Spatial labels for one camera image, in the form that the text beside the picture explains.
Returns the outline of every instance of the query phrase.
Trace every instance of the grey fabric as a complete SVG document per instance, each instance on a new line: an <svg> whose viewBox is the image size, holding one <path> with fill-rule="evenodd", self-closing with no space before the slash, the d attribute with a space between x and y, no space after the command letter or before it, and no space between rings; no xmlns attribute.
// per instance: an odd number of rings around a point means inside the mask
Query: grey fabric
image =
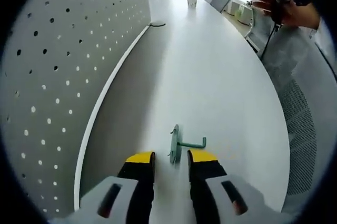
<svg viewBox="0 0 337 224"><path fill-rule="evenodd" d="M270 17L264 16L263 13L252 7L252 28L246 35L246 40L258 50L262 51L267 43L268 37L274 26Z"/></svg>
<svg viewBox="0 0 337 224"><path fill-rule="evenodd" d="M337 82L322 53L299 28L282 27L263 64L289 134L290 175L282 211L295 215L320 183L337 136Z"/></svg>
<svg viewBox="0 0 337 224"><path fill-rule="evenodd" d="M212 0L211 5L220 13L223 12L230 0Z"/></svg>

